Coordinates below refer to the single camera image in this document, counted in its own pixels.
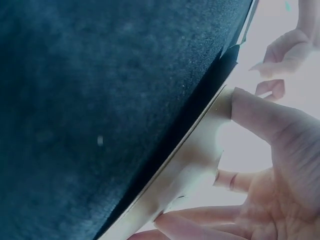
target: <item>felt surface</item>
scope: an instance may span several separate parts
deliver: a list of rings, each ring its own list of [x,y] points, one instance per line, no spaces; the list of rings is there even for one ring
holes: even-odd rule
[[[1,239],[106,227],[250,2],[1,0]]]

